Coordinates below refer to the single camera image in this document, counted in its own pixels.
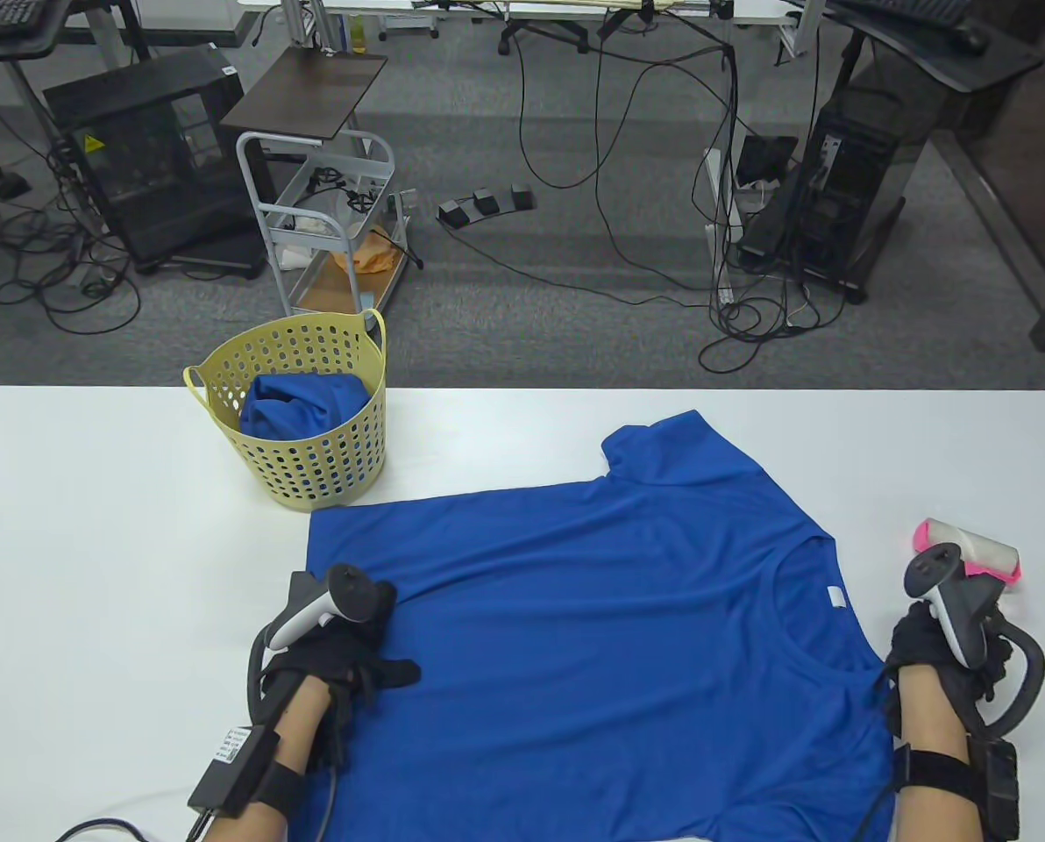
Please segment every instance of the forearm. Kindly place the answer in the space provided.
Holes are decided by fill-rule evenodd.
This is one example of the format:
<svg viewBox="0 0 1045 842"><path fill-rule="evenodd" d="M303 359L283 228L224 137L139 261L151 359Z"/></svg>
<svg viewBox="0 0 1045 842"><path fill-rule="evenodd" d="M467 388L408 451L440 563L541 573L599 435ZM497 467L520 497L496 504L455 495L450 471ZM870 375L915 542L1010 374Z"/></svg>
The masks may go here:
<svg viewBox="0 0 1045 842"><path fill-rule="evenodd" d="M327 685L307 677L274 728L280 738L276 763L305 773L316 729L329 705ZM283 835L285 817L268 803L250 803L238 818L216 818L207 831L206 842L280 842Z"/></svg>
<svg viewBox="0 0 1045 842"><path fill-rule="evenodd" d="M934 666L904 666L898 686L904 742L919 751L970 763L967 732ZM978 809L967 798L943 790L907 787L896 806L896 842L982 842Z"/></svg>

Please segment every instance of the barcode sticker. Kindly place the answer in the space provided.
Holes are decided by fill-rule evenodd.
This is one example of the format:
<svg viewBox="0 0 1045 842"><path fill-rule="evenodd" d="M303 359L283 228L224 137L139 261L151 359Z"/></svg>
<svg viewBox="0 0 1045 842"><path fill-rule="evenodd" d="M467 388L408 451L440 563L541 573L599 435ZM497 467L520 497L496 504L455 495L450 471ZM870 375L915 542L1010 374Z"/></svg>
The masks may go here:
<svg viewBox="0 0 1045 842"><path fill-rule="evenodd" d="M248 727L231 727L226 732L226 739L222 746L218 746L218 751L215 752L215 761L234 763L234 757L237 757L238 752L242 749L242 743L246 743L249 735L250 729Z"/></svg>

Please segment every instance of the blue clothing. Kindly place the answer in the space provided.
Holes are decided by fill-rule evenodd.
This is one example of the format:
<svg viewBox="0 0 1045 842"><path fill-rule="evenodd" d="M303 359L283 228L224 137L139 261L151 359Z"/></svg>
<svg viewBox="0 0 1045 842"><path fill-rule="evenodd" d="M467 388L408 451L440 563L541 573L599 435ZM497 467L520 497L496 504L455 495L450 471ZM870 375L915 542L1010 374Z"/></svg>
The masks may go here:
<svg viewBox="0 0 1045 842"><path fill-rule="evenodd" d="M308 569L393 581L384 654L422 666L356 714L330 842L854 835L892 743L834 539L697 413L603 451L591 482L314 514Z"/></svg>
<svg viewBox="0 0 1045 842"><path fill-rule="evenodd" d="M353 374L258 374L238 414L238 429L266 441L329 432L371 400Z"/></svg>

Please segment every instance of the computer case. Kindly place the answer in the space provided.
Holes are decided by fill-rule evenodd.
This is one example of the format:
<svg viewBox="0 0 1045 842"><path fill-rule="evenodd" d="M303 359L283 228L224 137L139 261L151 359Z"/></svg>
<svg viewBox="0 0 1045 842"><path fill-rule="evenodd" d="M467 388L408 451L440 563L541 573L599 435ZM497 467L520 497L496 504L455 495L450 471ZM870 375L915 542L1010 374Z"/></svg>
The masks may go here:
<svg viewBox="0 0 1045 842"><path fill-rule="evenodd" d="M259 241L235 157L238 133L219 124L242 98L242 85L213 45L43 93L63 157L138 267L239 232ZM257 144L248 158L258 193L273 201Z"/></svg>
<svg viewBox="0 0 1045 842"><path fill-rule="evenodd" d="M796 280L818 278L863 298L946 96L935 81L886 65L864 69L820 110L803 163L737 243L744 267L766 271L774 261Z"/></svg>

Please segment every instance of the orange cloth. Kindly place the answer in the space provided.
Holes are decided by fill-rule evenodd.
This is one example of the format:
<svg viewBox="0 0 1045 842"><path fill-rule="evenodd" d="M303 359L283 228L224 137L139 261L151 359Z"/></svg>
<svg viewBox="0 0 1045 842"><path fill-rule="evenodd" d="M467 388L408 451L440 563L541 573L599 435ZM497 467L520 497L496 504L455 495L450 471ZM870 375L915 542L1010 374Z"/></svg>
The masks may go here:
<svg viewBox="0 0 1045 842"><path fill-rule="evenodd" d="M370 232L355 252L355 272L389 272L398 264L398 249L375 232ZM343 252L331 253L331 258L344 272L347 271L347 256Z"/></svg>

